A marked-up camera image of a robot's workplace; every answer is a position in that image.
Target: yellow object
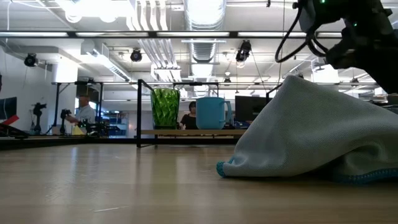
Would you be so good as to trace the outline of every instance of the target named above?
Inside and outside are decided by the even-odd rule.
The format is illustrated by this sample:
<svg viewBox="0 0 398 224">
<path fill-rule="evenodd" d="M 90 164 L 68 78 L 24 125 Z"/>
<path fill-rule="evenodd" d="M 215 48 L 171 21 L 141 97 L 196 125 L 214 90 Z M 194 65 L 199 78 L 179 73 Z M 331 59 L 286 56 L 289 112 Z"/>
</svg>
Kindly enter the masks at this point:
<svg viewBox="0 0 398 224">
<path fill-rule="evenodd" d="M 83 131 L 78 126 L 72 129 L 72 135 L 84 135 Z"/>
</svg>

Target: person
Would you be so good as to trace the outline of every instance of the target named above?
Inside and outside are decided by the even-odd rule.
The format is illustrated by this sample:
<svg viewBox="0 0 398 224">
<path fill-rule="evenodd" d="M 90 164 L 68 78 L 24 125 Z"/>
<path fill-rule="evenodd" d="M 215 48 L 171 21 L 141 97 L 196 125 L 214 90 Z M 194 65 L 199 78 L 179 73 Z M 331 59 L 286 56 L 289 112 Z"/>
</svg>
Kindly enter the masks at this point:
<svg viewBox="0 0 398 224">
<path fill-rule="evenodd" d="M 187 130 L 192 130 L 192 129 L 198 129 L 197 127 L 197 104 L 196 102 L 191 102 L 189 104 L 189 114 L 186 114 L 182 117 L 180 126 L 183 128 L 185 126 L 185 129 Z"/>
<path fill-rule="evenodd" d="M 76 114 L 76 118 L 67 116 L 65 119 L 71 123 L 79 123 L 87 120 L 89 124 L 95 124 L 95 110 L 88 104 L 90 102 L 89 96 L 79 97 L 79 111 Z"/>
</svg>

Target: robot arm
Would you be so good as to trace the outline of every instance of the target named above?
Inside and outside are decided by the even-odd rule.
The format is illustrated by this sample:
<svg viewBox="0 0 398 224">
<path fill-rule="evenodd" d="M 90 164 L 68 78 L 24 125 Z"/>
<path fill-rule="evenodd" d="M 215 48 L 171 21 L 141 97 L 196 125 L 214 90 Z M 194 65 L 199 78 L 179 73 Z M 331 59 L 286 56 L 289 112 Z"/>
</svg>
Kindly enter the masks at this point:
<svg viewBox="0 0 398 224">
<path fill-rule="evenodd" d="M 301 29 L 307 33 L 301 49 L 307 45 L 315 55 L 326 57 L 335 69 L 363 69 L 386 92 L 398 93 L 398 32 L 388 20 L 392 11 L 384 9 L 380 0 L 298 0 L 294 7 L 298 14 L 291 30 L 299 21 Z M 321 25 L 340 19 L 344 19 L 346 25 L 341 32 L 342 40 L 327 49 L 316 40 L 315 32 Z M 297 50 L 282 59 L 277 58 L 277 51 L 275 59 L 283 62 Z"/>
</svg>

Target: light blue cloth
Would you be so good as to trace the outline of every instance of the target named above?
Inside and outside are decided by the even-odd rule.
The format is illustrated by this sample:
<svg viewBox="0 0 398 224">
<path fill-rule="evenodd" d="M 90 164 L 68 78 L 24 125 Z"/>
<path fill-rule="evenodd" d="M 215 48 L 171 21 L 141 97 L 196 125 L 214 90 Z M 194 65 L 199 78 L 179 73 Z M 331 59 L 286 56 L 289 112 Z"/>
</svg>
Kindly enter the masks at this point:
<svg viewBox="0 0 398 224">
<path fill-rule="evenodd" d="M 398 177 L 398 115 L 288 76 L 217 171 L 290 177 L 320 167 L 340 182 Z"/>
</svg>

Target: red object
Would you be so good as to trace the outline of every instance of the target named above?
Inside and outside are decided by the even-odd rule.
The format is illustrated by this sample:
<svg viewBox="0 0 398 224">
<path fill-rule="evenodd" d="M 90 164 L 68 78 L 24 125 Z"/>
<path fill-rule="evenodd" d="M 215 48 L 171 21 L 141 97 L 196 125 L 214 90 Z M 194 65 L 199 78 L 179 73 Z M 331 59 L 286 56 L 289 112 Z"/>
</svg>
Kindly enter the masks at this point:
<svg viewBox="0 0 398 224">
<path fill-rule="evenodd" d="M 17 120 L 19 120 L 18 116 L 14 115 L 14 116 L 10 117 L 9 119 L 5 120 L 2 124 L 11 125 L 12 123 L 16 122 Z"/>
</svg>

